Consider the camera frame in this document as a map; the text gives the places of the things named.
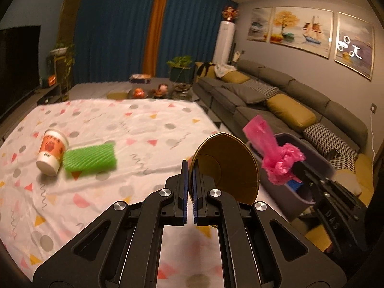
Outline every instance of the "blue curtain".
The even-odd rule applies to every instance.
[[[74,33],[74,83],[127,81],[141,73],[152,4],[81,0]]]
[[[213,58],[221,12],[237,7],[231,0],[168,0],[163,19],[156,76],[168,77],[166,61],[191,55],[194,61]]]

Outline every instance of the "power cord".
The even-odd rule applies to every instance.
[[[374,166],[374,162],[375,162],[375,156],[376,156],[376,153],[375,153],[375,150],[373,148],[373,139],[374,139],[374,135],[373,135],[373,128],[372,128],[372,114],[373,114],[373,111],[372,111],[372,108],[373,106],[371,107],[371,114],[370,114],[370,118],[371,118],[371,134],[372,134],[372,142],[371,142],[371,146],[372,146],[372,151],[373,151],[373,158],[372,158],[372,174],[373,174],[373,166]]]

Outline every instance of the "patterned bedsheet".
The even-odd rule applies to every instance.
[[[35,162],[44,131],[64,132],[70,149],[115,144],[118,167],[97,174],[60,169],[46,177]],[[0,148],[0,238],[32,279],[51,255],[117,200],[133,204],[180,173],[216,126],[195,103],[90,99],[35,108]],[[258,200],[276,204],[261,188]],[[217,232],[193,224],[165,227],[158,287],[223,287]]]

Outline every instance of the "canvas painting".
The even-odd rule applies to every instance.
[[[356,17],[338,13],[335,61],[371,80],[374,60],[374,28]]]
[[[253,9],[247,40],[266,42],[271,22],[272,7]]]
[[[276,7],[270,42],[329,58],[333,12],[306,7]]]

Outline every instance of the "houndstooth pillow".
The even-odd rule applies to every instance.
[[[261,94],[264,94],[267,98],[271,98],[272,96],[275,96],[277,93],[279,93],[278,87],[272,87],[268,84],[264,84],[258,80],[250,79],[248,81],[245,81],[242,83],[242,85],[245,85],[246,87],[249,87],[250,89],[256,90]]]
[[[327,156],[332,149],[335,149],[341,156],[352,156],[354,161],[357,158],[358,153],[356,151],[321,123],[309,126],[304,130],[303,134],[304,138],[310,142],[323,157]]]
[[[355,157],[351,155],[340,156],[330,161],[335,170],[350,170],[355,173]]]

